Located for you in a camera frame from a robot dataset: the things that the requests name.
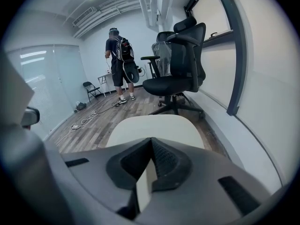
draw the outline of shoe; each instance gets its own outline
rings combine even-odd
[[[127,102],[126,98],[124,98],[123,100],[121,100],[121,98],[119,98],[119,100],[118,100],[119,105],[123,104],[123,103],[126,103],[126,102]]]

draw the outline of black folding chair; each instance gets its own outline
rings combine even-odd
[[[99,91],[99,88],[100,87],[95,87],[91,82],[84,82],[83,83],[83,86],[85,87],[86,89],[86,92],[88,93],[88,97],[89,97],[89,101],[90,101],[90,94],[95,98],[97,99],[97,97],[99,97],[100,95],[102,95],[102,92]]]

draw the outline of person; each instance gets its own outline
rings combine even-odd
[[[123,70],[123,62],[117,59],[117,43],[119,40],[122,40],[122,37],[119,35],[118,29],[109,29],[109,38],[107,39],[105,46],[105,58],[107,59],[110,57],[110,55],[112,55],[112,80],[119,95],[118,104],[123,104],[127,102],[126,98],[124,98],[123,96],[123,91],[121,88],[121,86],[123,86],[123,78],[125,78],[125,81],[128,84],[131,100],[135,100],[135,96],[133,93],[133,83],[130,82],[125,76],[125,72]]]

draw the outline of shorts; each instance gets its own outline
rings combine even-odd
[[[125,75],[125,71],[123,70],[123,63],[120,60],[117,60],[117,65],[112,66],[113,85],[115,87],[123,86],[123,78],[125,78],[125,81],[127,83],[131,83]]]

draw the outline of black t-shirt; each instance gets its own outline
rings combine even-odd
[[[118,45],[117,39],[122,40],[122,37],[119,35],[116,38],[110,37],[109,39],[107,39],[106,46],[105,46],[105,51],[108,50],[111,51],[112,66],[117,65],[117,45]]]

